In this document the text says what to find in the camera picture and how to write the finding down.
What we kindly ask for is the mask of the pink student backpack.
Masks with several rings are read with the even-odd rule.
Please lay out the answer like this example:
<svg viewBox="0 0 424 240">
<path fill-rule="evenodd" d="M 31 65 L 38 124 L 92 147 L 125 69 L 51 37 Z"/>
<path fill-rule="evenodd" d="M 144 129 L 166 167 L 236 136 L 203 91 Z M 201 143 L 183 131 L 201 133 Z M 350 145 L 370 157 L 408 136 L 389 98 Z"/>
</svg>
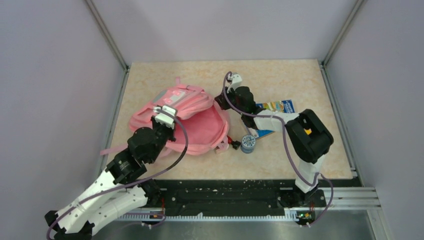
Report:
<svg viewBox="0 0 424 240">
<path fill-rule="evenodd" d="M 131 116 L 128 123 L 130 131 L 151 127 L 151 117 L 155 115 L 154 109 L 157 106 L 175 109 L 176 116 L 182 123 L 182 126 L 175 126 L 176 141 L 168 141 L 160 157 L 165 157 L 172 151 L 182 152 L 185 146 L 184 133 L 188 136 L 188 155 L 199 156 L 215 148 L 223 151 L 229 148 L 229 114 L 203 88 L 182 84 L 177 77 L 174 86 L 161 91 Z"/>
</svg>

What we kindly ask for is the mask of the blue treehouse book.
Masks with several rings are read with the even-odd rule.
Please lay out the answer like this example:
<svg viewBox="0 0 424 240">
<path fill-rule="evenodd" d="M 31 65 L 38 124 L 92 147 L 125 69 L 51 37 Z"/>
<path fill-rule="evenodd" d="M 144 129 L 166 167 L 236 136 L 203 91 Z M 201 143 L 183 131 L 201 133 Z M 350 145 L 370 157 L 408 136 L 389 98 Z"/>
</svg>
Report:
<svg viewBox="0 0 424 240">
<path fill-rule="evenodd" d="M 283 112 L 288 114 L 295 113 L 295 108 L 291 99 L 257 103 L 256 105 L 260 108 L 274 112 Z"/>
</svg>

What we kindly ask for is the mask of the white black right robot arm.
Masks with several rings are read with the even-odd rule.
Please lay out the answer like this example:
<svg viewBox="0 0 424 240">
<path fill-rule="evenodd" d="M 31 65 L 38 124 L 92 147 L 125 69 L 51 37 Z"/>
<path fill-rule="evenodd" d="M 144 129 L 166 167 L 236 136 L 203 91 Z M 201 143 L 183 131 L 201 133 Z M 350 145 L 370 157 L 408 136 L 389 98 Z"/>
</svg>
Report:
<svg viewBox="0 0 424 240">
<path fill-rule="evenodd" d="M 293 200 L 307 206 L 318 189 L 322 163 L 334 143 L 333 135 L 316 113 L 311 109 L 285 113 L 259 107 L 247 86 L 224 87 L 214 99 L 222 110 L 239 113 L 246 127 L 282 133 L 287 158 L 296 173 Z"/>
</svg>

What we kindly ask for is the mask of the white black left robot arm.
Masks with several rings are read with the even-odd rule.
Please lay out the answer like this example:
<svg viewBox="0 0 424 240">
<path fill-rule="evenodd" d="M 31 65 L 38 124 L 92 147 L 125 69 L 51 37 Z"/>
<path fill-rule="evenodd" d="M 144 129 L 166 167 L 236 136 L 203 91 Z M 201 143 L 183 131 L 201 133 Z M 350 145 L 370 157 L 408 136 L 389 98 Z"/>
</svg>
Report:
<svg viewBox="0 0 424 240">
<path fill-rule="evenodd" d="M 173 169 L 186 155 L 188 134 L 172 109 L 159 108 L 152 127 L 138 128 L 127 146 L 100 173 L 97 179 L 73 202 L 60 210 L 51 210 L 44 219 L 48 240 L 90 240 L 101 229 L 119 217 L 145 205 L 154 207 L 160 193 L 154 178 Z M 180 156 L 167 168 L 144 178 L 146 165 L 154 163 L 168 141 L 174 142 L 175 125 L 183 132 Z"/>
</svg>

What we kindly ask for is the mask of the red black stamp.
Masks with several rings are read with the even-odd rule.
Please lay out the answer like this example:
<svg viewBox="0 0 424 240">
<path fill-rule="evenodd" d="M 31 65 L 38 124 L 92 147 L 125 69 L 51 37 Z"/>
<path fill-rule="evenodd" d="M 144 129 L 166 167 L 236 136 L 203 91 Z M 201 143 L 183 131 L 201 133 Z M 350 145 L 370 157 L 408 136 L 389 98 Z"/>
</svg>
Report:
<svg viewBox="0 0 424 240">
<path fill-rule="evenodd" d="M 241 146 L 241 142 L 238 140 L 232 140 L 229 139 L 228 140 L 228 144 L 234 149 L 234 150 L 238 150 Z"/>
</svg>

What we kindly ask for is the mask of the blue slime jar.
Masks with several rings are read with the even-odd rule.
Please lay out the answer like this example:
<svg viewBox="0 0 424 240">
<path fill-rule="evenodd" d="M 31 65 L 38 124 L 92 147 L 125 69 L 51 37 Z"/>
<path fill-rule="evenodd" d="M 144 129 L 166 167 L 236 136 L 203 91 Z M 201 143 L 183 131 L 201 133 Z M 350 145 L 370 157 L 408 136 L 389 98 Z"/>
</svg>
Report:
<svg viewBox="0 0 424 240">
<path fill-rule="evenodd" d="M 254 151 L 256 146 L 256 138 L 252 135 L 244 135 L 241 139 L 240 149 L 245 154 L 250 154 Z"/>
</svg>

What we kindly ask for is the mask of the yellow triangular toy block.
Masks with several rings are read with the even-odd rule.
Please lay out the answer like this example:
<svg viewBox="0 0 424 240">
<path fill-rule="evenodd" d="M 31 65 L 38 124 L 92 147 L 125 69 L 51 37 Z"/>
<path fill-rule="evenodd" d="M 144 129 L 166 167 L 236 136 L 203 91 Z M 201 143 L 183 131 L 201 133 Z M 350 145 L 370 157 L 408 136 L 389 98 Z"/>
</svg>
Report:
<svg viewBox="0 0 424 240">
<path fill-rule="evenodd" d="M 303 130 L 305 131 L 305 133 L 307 135 L 311 135 L 312 134 L 312 129 L 311 128 L 308 128 L 308 129 L 304 128 Z"/>
</svg>

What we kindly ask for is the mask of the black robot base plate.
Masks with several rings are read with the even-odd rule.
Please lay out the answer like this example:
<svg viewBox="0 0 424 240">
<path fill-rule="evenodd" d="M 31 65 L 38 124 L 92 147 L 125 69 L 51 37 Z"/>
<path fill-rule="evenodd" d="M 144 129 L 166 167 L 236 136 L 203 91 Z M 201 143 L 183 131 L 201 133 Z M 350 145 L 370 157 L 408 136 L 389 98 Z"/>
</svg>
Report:
<svg viewBox="0 0 424 240">
<path fill-rule="evenodd" d="M 293 180 L 155 180 L 146 205 L 130 206 L 120 220 L 300 221 L 316 220 L 324 210 L 359 211 L 380 206 L 373 188 L 358 179 L 320 180 L 310 193 Z"/>
</svg>

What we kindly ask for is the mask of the aluminium frame rail left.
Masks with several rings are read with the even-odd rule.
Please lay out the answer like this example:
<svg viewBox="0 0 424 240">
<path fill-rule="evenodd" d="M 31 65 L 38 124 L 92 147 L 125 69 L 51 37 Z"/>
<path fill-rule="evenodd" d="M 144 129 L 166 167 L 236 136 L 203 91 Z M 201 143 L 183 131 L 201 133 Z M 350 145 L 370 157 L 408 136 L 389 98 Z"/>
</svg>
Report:
<svg viewBox="0 0 424 240">
<path fill-rule="evenodd" d="M 120 50 L 116 39 L 110 31 L 102 12 L 99 10 L 99 4 L 94 0 L 86 0 L 85 5 L 92 16 L 101 36 L 103 37 L 109 52 L 113 55 L 118 65 L 118 75 L 114 77 L 111 89 L 106 92 L 106 119 L 103 139 L 100 150 L 108 149 L 111 146 L 116 121 L 120 111 L 120 104 L 123 97 L 123 90 L 127 84 L 129 65 L 126 62 L 122 51 Z"/>
</svg>

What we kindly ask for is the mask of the aluminium frame rail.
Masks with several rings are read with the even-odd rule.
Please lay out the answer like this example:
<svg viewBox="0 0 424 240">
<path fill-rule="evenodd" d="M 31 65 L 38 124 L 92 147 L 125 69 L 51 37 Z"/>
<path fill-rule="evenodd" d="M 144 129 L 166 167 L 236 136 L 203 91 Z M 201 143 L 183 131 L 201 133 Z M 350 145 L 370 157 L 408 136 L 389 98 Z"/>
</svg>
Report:
<svg viewBox="0 0 424 240">
<path fill-rule="evenodd" d="M 361 12 L 362 8 L 366 5 L 366 0 L 356 0 L 354 2 L 353 7 L 351 8 L 349 14 L 347 15 L 343 25 L 338 31 L 336 37 L 332 41 L 332 44 L 327 51 L 323 60 L 319 62 L 321 75 L 323 77 L 323 81 L 327 90 L 327 94 L 329 97 L 329 101 L 331 103 L 331 107 L 334 113 L 334 117 L 337 123 L 338 130 L 340 132 L 341 141 L 343 143 L 343 147 L 345 149 L 347 160 L 350 166 L 350 172 L 353 176 L 353 181 L 357 182 L 355 185 L 357 187 L 363 187 L 364 183 L 361 179 L 361 169 L 358 167 L 355 159 L 355 151 L 351 144 L 351 139 L 349 135 L 348 128 L 346 126 L 345 116 L 342 111 L 342 106 L 340 104 L 339 96 L 336 93 L 336 88 L 334 86 L 334 81 L 331 79 L 330 75 L 330 64 L 334 59 L 337 51 L 342 45 L 344 39 L 348 35 L 350 29 L 352 28 L 354 21 L 357 16 Z"/>
<path fill-rule="evenodd" d="M 126 62 L 122 51 L 120 50 L 116 39 L 110 31 L 102 12 L 99 10 L 99 4 L 94 0 L 86 0 L 85 5 L 92 16 L 101 36 L 103 37 L 109 52 L 113 55 L 118 65 L 118 75 L 114 77 L 111 89 L 106 92 L 106 119 L 103 139 L 100 150 L 108 149 L 111 146 L 116 121 L 120 111 L 120 104 L 123 97 L 123 90 L 127 84 L 129 65 Z"/>
</svg>

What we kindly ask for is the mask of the aluminium frame rail right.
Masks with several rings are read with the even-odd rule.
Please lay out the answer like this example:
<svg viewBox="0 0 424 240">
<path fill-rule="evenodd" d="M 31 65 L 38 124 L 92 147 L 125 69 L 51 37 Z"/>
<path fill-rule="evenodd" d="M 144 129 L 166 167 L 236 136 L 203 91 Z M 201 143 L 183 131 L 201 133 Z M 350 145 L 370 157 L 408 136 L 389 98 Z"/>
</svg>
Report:
<svg viewBox="0 0 424 240">
<path fill-rule="evenodd" d="M 334 81 L 331 79 L 330 75 L 330 64 L 334 59 L 337 51 L 342 45 L 344 39 L 348 35 L 350 29 L 352 28 L 354 21 L 357 16 L 361 12 L 362 8 L 366 5 L 366 0 L 356 0 L 354 2 L 353 7 L 351 8 L 349 14 L 347 15 L 343 25 L 338 31 L 336 37 L 332 41 L 332 44 L 327 51 L 323 60 L 319 62 L 321 75 L 323 77 L 323 81 L 327 90 L 327 94 L 329 97 L 329 101 L 331 103 L 331 107 L 334 113 L 334 117 L 337 123 L 338 130 L 340 132 L 341 141 L 343 143 L 343 147 L 345 149 L 347 160 L 350 166 L 350 172 L 353 176 L 353 181 L 357 182 L 355 185 L 357 187 L 363 187 L 364 183 L 361 179 L 361 169 L 358 167 L 355 159 L 355 151 L 351 144 L 351 139 L 349 135 L 348 128 L 346 126 L 345 116 L 342 111 L 342 106 L 340 104 L 339 96 L 336 93 L 336 88 L 334 86 Z"/>
</svg>

